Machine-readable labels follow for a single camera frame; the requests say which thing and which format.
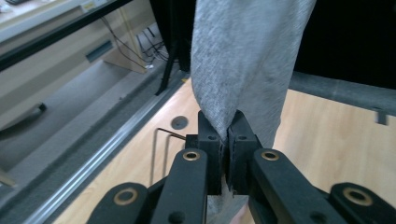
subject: floor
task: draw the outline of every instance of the floor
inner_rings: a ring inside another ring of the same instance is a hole
[[[157,35],[151,40],[159,41],[158,29],[151,28]],[[140,75],[99,62],[46,99],[47,111],[37,110],[24,122],[0,133],[0,166],[19,183],[14,189],[0,187],[1,223],[22,223],[133,113],[154,97],[164,62],[156,60],[153,65],[149,73]],[[172,79],[187,76],[175,68]],[[301,73],[294,73],[290,89],[396,116],[396,90]],[[98,170],[117,153],[115,150]]]

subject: wooden table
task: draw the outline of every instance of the wooden table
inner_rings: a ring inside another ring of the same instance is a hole
[[[197,133],[198,111],[188,81],[55,223],[85,223],[106,192],[120,183],[148,186],[154,130],[165,128],[182,135]],[[177,116],[189,118],[187,128],[181,131],[171,128],[171,120]],[[384,126],[375,123],[373,111],[288,91],[274,148],[283,151],[320,189],[329,191],[335,183],[352,182],[373,190],[396,206],[395,136],[394,117],[389,118],[389,126]],[[159,134],[154,181],[161,178],[165,138],[166,134]],[[168,164],[182,145],[181,140],[171,140]]]

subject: wooden tabletop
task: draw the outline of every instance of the wooden tabletop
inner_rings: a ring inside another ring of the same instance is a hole
[[[182,135],[197,133],[196,104],[188,81],[129,142],[55,223],[85,223],[108,190],[124,182],[149,185],[153,133],[164,128]],[[183,130],[170,123],[189,119]],[[155,178],[162,176],[167,134],[159,133]],[[171,138],[168,167],[183,141]],[[333,184],[352,182],[371,189],[396,206],[396,118],[389,125],[375,123],[375,112],[297,91],[288,91],[274,149],[283,151],[316,187],[329,191]]]

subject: gray cloth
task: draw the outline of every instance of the gray cloth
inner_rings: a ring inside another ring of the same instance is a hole
[[[301,37],[314,4],[315,0],[197,1],[192,87],[223,142],[227,142],[227,128],[236,109],[240,109],[263,146],[273,146]],[[226,199],[230,194],[223,194],[222,198],[209,198],[209,222],[216,214],[218,219],[213,223],[228,223],[234,208],[246,201],[229,203]]]

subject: gray fabric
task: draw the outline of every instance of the gray fabric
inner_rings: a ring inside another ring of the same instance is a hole
[[[290,77],[315,0],[198,0],[191,79],[204,114],[227,142],[236,109],[272,147]],[[208,200],[208,222],[229,223],[245,200]]]

